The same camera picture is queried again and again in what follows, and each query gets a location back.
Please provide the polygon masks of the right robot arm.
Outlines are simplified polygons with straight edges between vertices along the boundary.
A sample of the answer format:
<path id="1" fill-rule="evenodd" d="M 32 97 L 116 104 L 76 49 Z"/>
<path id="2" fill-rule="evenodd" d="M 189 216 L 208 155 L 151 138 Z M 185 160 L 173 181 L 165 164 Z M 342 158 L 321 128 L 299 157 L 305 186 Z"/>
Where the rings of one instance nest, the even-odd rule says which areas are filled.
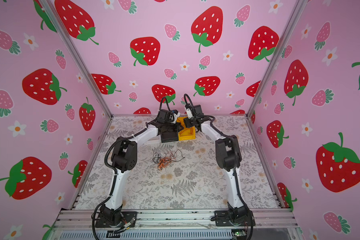
<path id="1" fill-rule="evenodd" d="M 194 105 L 190 96 L 184 94 L 185 109 L 188 118 L 184 120 L 187 127 L 195 127 L 215 142 L 216 161 L 220 169 L 225 171 L 228 193 L 228 217 L 232 225 L 247 224 L 253 228 L 255 220 L 253 212 L 245 203 L 240 183 L 240 166 L 242 161 L 238 138 L 226 135 L 219 130 L 214 121 L 216 118 L 204 115 L 201 105 Z"/>

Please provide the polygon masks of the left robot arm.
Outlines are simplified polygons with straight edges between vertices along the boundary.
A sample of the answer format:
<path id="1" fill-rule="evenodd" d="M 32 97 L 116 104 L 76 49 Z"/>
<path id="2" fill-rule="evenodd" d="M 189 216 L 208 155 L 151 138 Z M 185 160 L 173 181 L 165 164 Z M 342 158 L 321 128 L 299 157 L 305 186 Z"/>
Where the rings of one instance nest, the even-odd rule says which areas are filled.
<path id="1" fill-rule="evenodd" d="M 113 171 L 108 197 L 95 207 L 92 214 L 92 230 L 98 221 L 117 227 L 123 222 L 123 194 L 127 179 L 138 161 L 138 148 L 147 141 L 161 136 L 163 140 L 178 141 L 178 133 L 183 129 L 177 119 L 181 113 L 171 110 L 169 101 L 163 97 L 157 116 L 145 127 L 130 137 L 119 137 L 106 152 L 104 164 Z"/>

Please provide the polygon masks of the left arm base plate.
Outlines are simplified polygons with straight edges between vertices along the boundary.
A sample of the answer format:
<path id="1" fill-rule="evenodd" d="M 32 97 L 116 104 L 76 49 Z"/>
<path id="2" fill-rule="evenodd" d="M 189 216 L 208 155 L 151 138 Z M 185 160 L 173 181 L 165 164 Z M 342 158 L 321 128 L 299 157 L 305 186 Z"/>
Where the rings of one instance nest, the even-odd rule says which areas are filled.
<path id="1" fill-rule="evenodd" d="M 134 228 L 138 212 L 117 212 L 115 214 L 99 213 L 95 221 L 96 228 Z"/>

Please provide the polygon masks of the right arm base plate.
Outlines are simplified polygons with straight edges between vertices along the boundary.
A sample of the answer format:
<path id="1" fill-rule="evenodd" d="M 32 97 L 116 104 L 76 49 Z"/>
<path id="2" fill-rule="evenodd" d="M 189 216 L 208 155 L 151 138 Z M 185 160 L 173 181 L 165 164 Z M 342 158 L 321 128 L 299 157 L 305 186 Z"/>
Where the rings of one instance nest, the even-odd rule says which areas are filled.
<path id="1" fill-rule="evenodd" d="M 250 215 L 235 217 L 229 211 L 214 211 L 214 215 L 210 218 L 215 222 L 217 227 L 254 227 L 256 222 Z"/>

